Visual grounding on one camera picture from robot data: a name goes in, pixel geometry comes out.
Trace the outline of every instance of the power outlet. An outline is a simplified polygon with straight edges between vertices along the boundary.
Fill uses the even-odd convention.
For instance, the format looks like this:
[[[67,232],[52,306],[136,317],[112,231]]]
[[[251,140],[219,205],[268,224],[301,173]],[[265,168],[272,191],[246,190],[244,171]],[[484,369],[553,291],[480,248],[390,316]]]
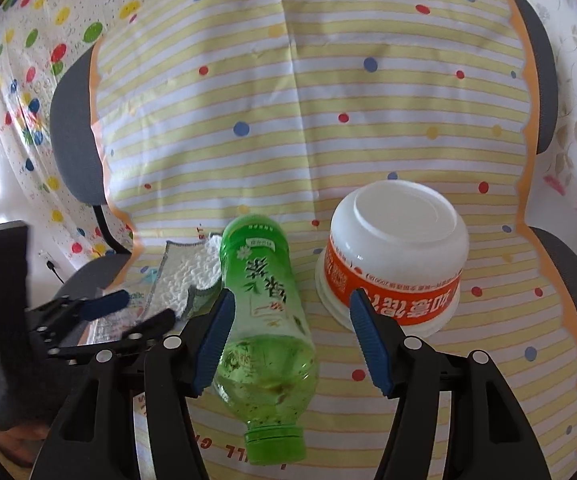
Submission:
[[[53,265],[55,266],[55,268],[59,269],[59,265],[57,264],[55,259],[50,254],[48,254],[46,251],[40,251],[38,253],[38,256],[42,260],[42,263],[44,266],[46,266],[47,263],[52,262]]]

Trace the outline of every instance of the chair backrest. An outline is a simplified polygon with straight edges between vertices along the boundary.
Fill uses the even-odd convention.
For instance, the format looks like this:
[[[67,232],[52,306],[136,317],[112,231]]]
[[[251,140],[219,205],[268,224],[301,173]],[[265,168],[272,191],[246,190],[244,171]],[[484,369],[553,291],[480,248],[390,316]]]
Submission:
[[[91,130],[89,72],[92,47],[57,84],[50,107],[50,136],[57,168],[80,202],[106,203],[102,163]]]

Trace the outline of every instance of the gray chair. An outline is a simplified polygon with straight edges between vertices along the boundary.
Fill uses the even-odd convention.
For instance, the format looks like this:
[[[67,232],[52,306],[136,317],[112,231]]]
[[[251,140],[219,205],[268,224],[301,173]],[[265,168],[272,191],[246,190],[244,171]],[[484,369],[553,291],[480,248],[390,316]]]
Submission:
[[[50,108],[50,133],[57,168],[66,187],[80,202],[92,207],[104,241],[116,252],[97,258],[79,269],[57,296],[94,298],[118,275],[130,252],[115,240],[102,205],[106,204],[102,163],[91,131],[89,67],[92,49],[86,51],[57,85]]]

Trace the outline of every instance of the blue gripper pad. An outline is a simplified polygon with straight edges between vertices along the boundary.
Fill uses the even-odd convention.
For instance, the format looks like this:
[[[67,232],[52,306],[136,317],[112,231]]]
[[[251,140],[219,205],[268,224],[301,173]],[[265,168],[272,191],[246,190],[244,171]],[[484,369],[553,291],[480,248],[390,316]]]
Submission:
[[[108,296],[85,301],[80,307],[79,316],[86,321],[93,321],[126,308],[129,301],[130,295],[128,292],[126,290],[118,290]]]
[[[350,320],[364,354],[370,377],[373,384],[387,397],[394,387],[391,378],[391,358],[382,343],[382,338],[372,318],[374,311],[371,313],[371,310],[373,306],[364,302],[357,291],[350,295]]]
[[[217,309],[217,313],[198,350],[195,379],[192,384],[193,391],[198,396],[213,381],[226,339],[235,320],[235,296],[227,290],[221,303],[213,308]]]

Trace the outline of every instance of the green liquid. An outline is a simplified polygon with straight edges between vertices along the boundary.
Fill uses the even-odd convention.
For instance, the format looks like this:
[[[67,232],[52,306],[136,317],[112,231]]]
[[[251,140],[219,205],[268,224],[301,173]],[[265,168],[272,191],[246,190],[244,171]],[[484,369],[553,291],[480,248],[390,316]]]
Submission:
[[[294,424],[315,393],[315,350],[290,336],[256,335],[227,343],[214,385],[249,430]]]

